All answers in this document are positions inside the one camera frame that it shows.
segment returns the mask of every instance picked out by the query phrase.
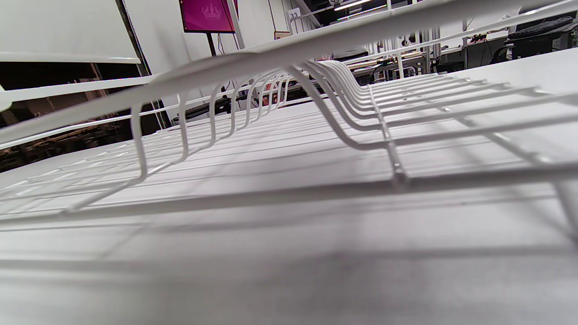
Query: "fluorescent light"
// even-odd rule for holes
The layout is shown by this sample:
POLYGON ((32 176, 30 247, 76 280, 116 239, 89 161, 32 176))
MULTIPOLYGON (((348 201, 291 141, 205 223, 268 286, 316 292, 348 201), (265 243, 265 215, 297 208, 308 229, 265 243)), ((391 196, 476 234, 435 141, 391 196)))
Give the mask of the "fluorescent light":
POLYGON ((349 15, 349 16, 346 16, 346 17, 341 17, 341 18, 339 18, 339 19, 337 19, 337 20, 339 21, 339 20, 342 20, 342 19, 351 18, 351 17, 353 17, 353 16, 357 16, 358 14, 362 14, 362 13, 370 12, 370 11, 373 11, 373 10, 377 10, 377 9, 380 9, 380 8, 383 8, 383 7, 387 7, 387 5, 383 5, 383 6, 379 6, 379 7, 375 7, 375 8, 371 8, 371 9, 368 9, 368 10, 366 10, 366 11, 362 11, 362 12, 354 13, 354 14, 351 14, 351 15, 349 15))
POLYGON ((349 8, 349 7, 353 7, 353 6, 355 6, 355 5, 359 5, 359 4, 361 4, 361 3, 368 2, 368 1, 371 1, 371 0, 359 0, 359 1, 355 1, 355 2, 352 2, 352 3, 348 3, 347 5, 339 6, 339 7, 335 8, 334 10, 335 10, 335 11, 337 11, 337 10, 342 10, 342 9, 349 8))

